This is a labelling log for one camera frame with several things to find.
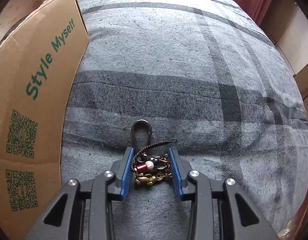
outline gold charm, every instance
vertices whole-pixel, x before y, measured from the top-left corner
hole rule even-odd
[[[149,174],[143,174],[143,173],[136,174],[136,178],[135,178],[135,182],[138,185],[146,184],[147,186],[150,186],[150,185],[153,185],[154,182],[156,181],[157,181],[157,177],[153,176],[150,173]]]
[[[163,175],[163,173],[161,173],[160,171],[158,172],[158,173],[156,173],[156,178],[157,178],[157,181],[160,181],[160,180],[162,180],[163,178],[164,178],[164,175]]]

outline bundle of keychains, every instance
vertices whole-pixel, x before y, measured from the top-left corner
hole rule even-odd
[[[136,139],[135,139],[135,126],[138,124],[143,124],[148,129],[147,146],[140,151],[137,150]],[[149,157],[147,151],[149,149],[159,147],[162,145],[167,145],[169,143],[176,143],[176,139],[170,141],[161,141],[157,143],[150,144],[152,136],[152,127],[150,123],[146,120],[138,120],[132,125],[131,129],[132,144],[134,147],[134,155],[131,170],[136,174],[135,182],[138,185],[146,184],[147,186],[153,185],[156,181],[162,179],[170,179],[171,165],[169,161],[168,153],[162,156]]]

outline gold coin charm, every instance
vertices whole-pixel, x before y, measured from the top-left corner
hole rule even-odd
[[[161,172],[156,173],[156,178],[157,178],[157,180],[162,180],[164,178],[163,173],[161,173]]]

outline metal screw head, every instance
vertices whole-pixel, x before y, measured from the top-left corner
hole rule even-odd
[[[77,182],[78,181],[76,179],[70,179],[68,184],[71,185],[71,186],[75,186],[77,184]]]
[[[104,172],[104,175],[105,175],[105,177],[111,177],[111,176],[113,176],[114,175],[114,172],[112,172],[112,171],[105,171]]]
[[[192,177],[197,177],[197,176],[199,175],[199,172],[193,170],[193,171],[190,171],[190,175],[191,175]]]
[[[226,183],[227,183],[227,185],[232,186],[232,185],[235,184],[235,180],[234,180],[234,179],[227,179],[227,180],[226,180]]]

